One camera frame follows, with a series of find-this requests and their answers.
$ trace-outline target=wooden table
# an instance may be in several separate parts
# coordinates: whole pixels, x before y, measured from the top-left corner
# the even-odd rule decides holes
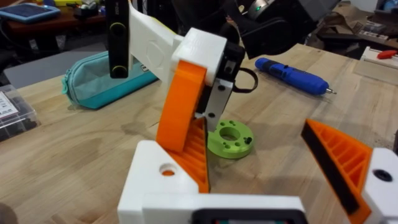
[[[271,58],[318,74],[338,94],[310,96],[264,75],[253,93],[234,93],[223,117],[246,123],[255,148],[236,161],[209,153],[212,192],[299,195],[310,223],[341,223],[343,210],[300,137],[304,119],[392,148],[398,87],[353,74],[356,60],[311,47],[296,45]],[[253,68],[254,61],[243,65]],[[0,217],[14,219],[7,224],[118,223],[134,148],[155,138],[164,102],[160,82],[90,111],[70,106],[60,79],[19,90],[42,125],[0,143]],[[239,86],[250,84],[239,75]]]

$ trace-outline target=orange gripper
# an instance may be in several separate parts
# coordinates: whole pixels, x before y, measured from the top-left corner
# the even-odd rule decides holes
[[[362,198],[372,149],[334,128],[307,119],[302,137],[339,198],[352,224],[362,224],[371,213]]]
[[[209,192],[205,119],[194,114],[205,85],[206,69],[180,61],[170,85],[156,141],[198,184]]]

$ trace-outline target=green 3d printed washer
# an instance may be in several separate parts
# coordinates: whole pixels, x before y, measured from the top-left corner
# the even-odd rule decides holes
[[[251,152],[253,132],[239,121],[220,120],[216,130],[208,133],[207,148],[217,156],[239,159]]]

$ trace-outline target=black cable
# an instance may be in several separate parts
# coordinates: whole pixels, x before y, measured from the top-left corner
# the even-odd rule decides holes
[[[55,54],[59,54],[60,53],[60,50],[34,50],[34,49],[30,49],[30,48],[27,48],[27,47],[25,47],[25,46],[22,46],[22,45],[20,45],[20,44],[18,44],[18,43],[15,43],[14,41],[12,41],[9,37],[8,37],[8,35],[5,33],[5,31],[4,31],[4,29],[3,29],[3,27],[4,27],[4,23],[6,22],[6,20],[5,19],[3,19],[3,18],[0,18],[0,33],[1,33],[1,35],[8,41],[8,42],[10,42],[10,44],[12,44],[13,46],[15,46],[15,47],[17,47],[17,48],[20,48],[20,49],[22,49],[22,50],[26,50],[26,51],[30,51],[30,52],[33,52],[33,53],[39,53],[39,54],[41,54],[41,53],[55,53]]]
[[[251,89],[245,89],[245,88],[241,89],[241,88],[238,88],[236,86],[236,84],[234,84],[234,87],[232,88],[232,91],[234,91],[235,93],[251,93],[252,91],[254,91],[257,88],[257,86],[259,84],[259,78],[257,77],[256,73],[253,70],[251,70],[251,69],[239,68],[239,71],[246,72],[247,74],[249,74],[250,76],[253,77],[253,79],[254,79],[253,88],[251,88]]]

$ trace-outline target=cordless screwdriver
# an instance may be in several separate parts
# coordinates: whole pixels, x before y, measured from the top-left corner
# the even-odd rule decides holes
[[[311,73],[304,72],[299,69],[292,68],[288,65],[283,65],[279,62],[275,62],[266,58],[257,59],[255,65],[259,70],[266,72],[273,77],[276,77],[286,82],[287,84],[292,85],[309,94],[337,94],[332,89],[329,89],[329,84],[326,81]]]

